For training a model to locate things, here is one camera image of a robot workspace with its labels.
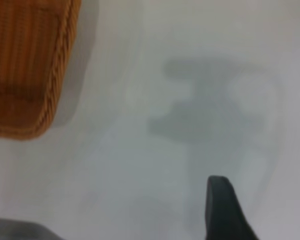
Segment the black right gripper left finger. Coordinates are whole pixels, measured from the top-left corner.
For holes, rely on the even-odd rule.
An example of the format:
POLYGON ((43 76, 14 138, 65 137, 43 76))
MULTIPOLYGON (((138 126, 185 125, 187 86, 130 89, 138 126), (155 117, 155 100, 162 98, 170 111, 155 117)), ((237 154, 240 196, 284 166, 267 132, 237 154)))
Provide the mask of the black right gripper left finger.
POLYGON ((258 239, 227 177, 212 175, 207 180, 205 227, 207 240, 258 239))

